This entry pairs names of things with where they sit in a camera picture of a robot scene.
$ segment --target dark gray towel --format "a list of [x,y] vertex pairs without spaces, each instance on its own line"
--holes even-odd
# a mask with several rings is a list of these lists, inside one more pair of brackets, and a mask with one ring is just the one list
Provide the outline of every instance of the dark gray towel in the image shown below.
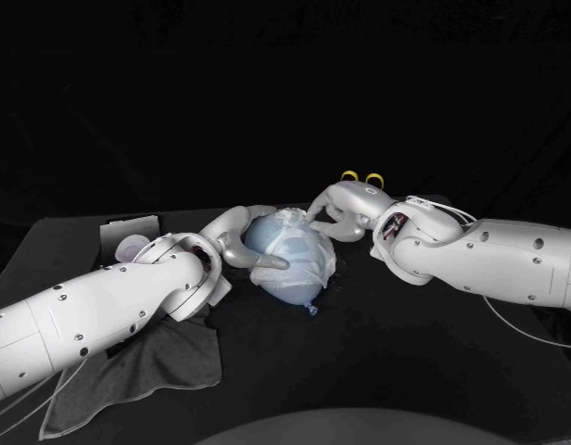
[[[151,320],[115,356],[91,357],[55,396],[40,428],[40,440],[55,439],[88,424],[115,403],[138,401],[158,388],[201,389],[222,379],[214,329],[204,325],[209,305],[186,321],[168,316]],[[65,369],[57,388],[79,365]]]

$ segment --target table surface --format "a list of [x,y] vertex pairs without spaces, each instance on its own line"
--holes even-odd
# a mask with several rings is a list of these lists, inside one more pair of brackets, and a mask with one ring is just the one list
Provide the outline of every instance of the table surface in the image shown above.
[[[451,204],[442,196],[423,196]],[[305,209],[308,203],[288,204]],[[155,213],[161,233],[199,232],[226,209]],[[88,273],[99,255],[99,225],[115,217],[46,218],[31,227],[0,275],[0,309]],[[340,273],[314,304],[318,314],[276,300],[250,281],[212,309],[223,380],[213,388],[160,389],[109,406],[55,440],[190,445],[276,414],[331,407],[425,413],[520,443],[571,438],[571,362],[497,319],[482,299],[433,279],[399,280],[369,256],[370,238],[334,242]],[[520,328],[549,338],[521,305],[494,302]],[[0,418],[4,430],[52,394],[57,376]],[[24,393],[0,402],[0,409]],[[46,408],[0,443],[36,443]]]

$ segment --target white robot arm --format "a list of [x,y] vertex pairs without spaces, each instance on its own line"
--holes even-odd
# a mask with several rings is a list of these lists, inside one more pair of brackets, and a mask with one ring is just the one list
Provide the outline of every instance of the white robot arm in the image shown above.
[[0,400],[119,343],[157,310],[191,317],[230,291],[222,257],[236,267],[285,269],[240,242],[252,219],[276,209],[236,207],[200,234],[167,234],[131,263],[108,266],[0,310]]
[[[314,221],[323,208],[335,223]],[[307,220],[338,241],[373,230],[372,256],[413,285],[436,277],[464,292],[571,309],[571,229],[491,219],[461,224],[428,200],[395,201],[359,181],[328,186]]]

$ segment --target black table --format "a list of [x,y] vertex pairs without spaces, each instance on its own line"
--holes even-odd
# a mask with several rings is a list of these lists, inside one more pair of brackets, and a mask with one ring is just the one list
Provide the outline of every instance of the black table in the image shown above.
[[[449,204],[441,196],[423,197]],[[155,213],[161,233],[199,232],[225,210]],[[91,271],[99,225],[132,216],[46,218],[33,225],[0,276],[0,309]],[[426,413],[520,443],[571,439],[571,362],[562,351],[514,332],[478,296],[436,279],[425,286],[400,281],[369,256],[370,246],[370,236],[334,242],[340,273],[314,301],[315,316],[249,280],[230,279],[233,289],[209,318],[222,383],[191,391],[160,389],[109,406],[53,443],[190,445],[249,421],[330,407]],[[526,332],[549,338],[526,306],[494,305]],[[56,380],[0,418],[0,431],[42,403]],[[0,443],[34,443],[44,412]]]

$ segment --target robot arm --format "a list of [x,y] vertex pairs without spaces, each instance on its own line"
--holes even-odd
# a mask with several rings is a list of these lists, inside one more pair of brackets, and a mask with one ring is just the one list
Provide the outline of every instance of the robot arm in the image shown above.
[[132,262],[82,275],[0,310],[0,400],[102,352],[147,325],[157,310],[176,321],[230,291],[230,265],[285,269],[240,241],[252,219],[275,208],[236,207],[200,234],[167,234]]
[[[340,241],[353,240],[350,232],[372,229],[372,256],[413,285],[436,277],[464,292],[571,309],[571,229],[491,219],[461,225],[418,197],[405,202],[387,197],[390,205],[383,209],[383,193],[356,181],[331,185],[310,207],[307,220],[327,206],[338,222],[312,222],[311,227]],[[367,194],[377,197],[369,207],[363,205]],[[359,221],[340,226],[347,212]]]

